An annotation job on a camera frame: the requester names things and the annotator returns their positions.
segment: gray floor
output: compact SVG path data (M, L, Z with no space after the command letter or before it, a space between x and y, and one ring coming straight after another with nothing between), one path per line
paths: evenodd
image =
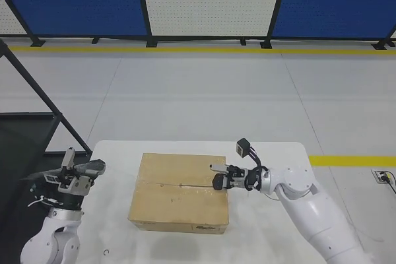
M396 57L16 55L91 147L103 139L246 137L298 141L309 154L396 155ZM1 59L0 112L46 110L10 63ZM60 127L48 149L69 146L81 149ZM396 175L396 168L389 169ZM374 181L370 168L315 168L315 173L348 213L366 251L379 263L396 263L393 192Z

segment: box lid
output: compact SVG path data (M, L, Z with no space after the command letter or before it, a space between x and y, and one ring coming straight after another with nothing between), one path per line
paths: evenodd
M147 183L212 187L210 164L225 164L223 156L144 153L138 180Z
M227 191L213 189L210 164L223 156L145 153L129 220L179 224L228 224Z

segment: metal bracket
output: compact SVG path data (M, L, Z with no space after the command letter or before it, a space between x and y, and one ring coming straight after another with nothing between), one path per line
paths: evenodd
M372 169L371 172L378 184L387 184L386 181L383 181L381 179L382 174L389 178L389 176L387 175L387 172L385 172L384 170L376 170L376 169ZM393 179L391 179L391 178L389 178L389 179L390 179L390 184L393 184Z
M157 40L149 40L149 41L147 41L146 47L147 48L157 48L157 43L158 43Z
M273 48L271 46L270 41L268 41L268 42L260 42L259 45L261 46L261 49L272 49Z
M40 40L37 37L32 37L31 40L33 41L31 47L42 47L46 42L45 40Z
M387 45L389 45L389 47L396 47L395 43L392 42L391 40L389 40L388 42L386 42Z
M98 43L98 41L100 40L100 38L93 38L92 39L92 41L91 41L91 44L97 44Z
M71 183L68 185L59 184L57 190L61 193L68 193L71 195L87 196L90 188L92 179L87 176L80 176L79 180L77 178L72 178Z
M371 44L371 46L373 46L376 50L387 50L385 46L381 43Z

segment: blue wall panel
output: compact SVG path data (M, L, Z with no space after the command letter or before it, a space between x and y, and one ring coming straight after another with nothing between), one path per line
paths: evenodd
M13 0L34 34L146 35L140 0Z
M274 37L384 38L396 0L282 0Z

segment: black metal frame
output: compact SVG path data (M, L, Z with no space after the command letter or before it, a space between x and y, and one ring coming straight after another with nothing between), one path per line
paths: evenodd
M245 46L246 40L264 40L260 43L261 48L270 49L271 40L325 40L325 41L378 41L376 44L372 44L377 50L385 50L384 45L389 44L390 46L394 46L393 40L391 36L396 31L396 25L392 28L391 32L386 36L386 38L323 38L323 37L280 37L273 36L273 32L275 29L275 25L277 22L277 17L280 12L281 0L276 0L275 8L273 9L273 15L271 17L269 30L266 36L153 36L150 27L147 2L146 0L141 1L141 8L143 12L143 18L145 23L145 28L147 31L146 35L136 35L136 36L120 36L120 35L50 35L50 34L38 34L34 35L32 31L29 29L27 23L25 23L21 14L18 12L12 0L6 0L9 8L15 14L16 18L22 25L22 27L26 30L27 35L0 35L0 37L26 37L28 36L33 44L31 46L40 47L44 44L44 40L40 40L39 38L92 38L92 44L97 44L100 38L110 38L110 39L118 39L118 40L142 40L146 41L146 47L155 48L158 42L170 42L170 41L192 41L192 40L239 40L240 44Z
M382 40L380 40L378 43L376 44L372 44L372 46L374 47L374 49L376 50L386 50L385 45L389 45L390 47L395 47L395 44L391 41L391 37L392 35L395 33L396 31L396 24L395 26L390 30L389 34Z
M277 17L279 15L281 5L282 5L282 0L276 0L275 8L273 9L273 13L271 15L271 20L270 20L269 31L267 33L267 37L265 37L264 42L261 42L259 44L261 46L261 49L271 49L272 48L270 41L273 36L273 32L275 31Z
M85 156L85 151L75 151L75 156ZM45 158L59 158L64 157L66 151L47 151L42 155Z
M41 47L46 41L40 40L37 36L35 36L32 33L31 29L29 28L27 23L25 23L25 20L22 18L22 15L19 13L18 9L13 4L12 0L6 0L6 4L11 9L12 13L15 15L15 17L19 21L20 25L24 28L28 37L32 40L31 47Z
M48 143L51 141L57 127L60 124L62 115L54 115L53 113L0 113L0 119L15 119L15 120L30 120L30 119L49 119L51 121L51 125L49 131L47 132L46 138L42 142L41 146L38 147L34 158L26 165L23 171L20 173L20 178L26 177L27 175L31 174L33 168L37 165L39 159L44 154L44 151L47 149ZM21 184L17 185L15 191L11 195L9 202L6 204L6 209L3 211L3 214L0 215L0 234L6 227L7 219L12 214L13 210L15 209L18 198L22 195L24 188L26 187L26 183L22 182Z
M82 140L81 136L75 131L73 126L67 121L66 117L59 111L57 106L50 100L47 94L41 89L40 85L34 80L31 74L25 69L25 67L16 58L13 52L9 49L7 44L0 39L0 58L5 56L7 60L13 65L13 67L22 75L23 79L31 86L35 93L43 100L48 108L53 112L55 116L58 116L60 122L66 127L66 129L72 134L72 136L78 141L82 148L87 154L92 154L91 149Z

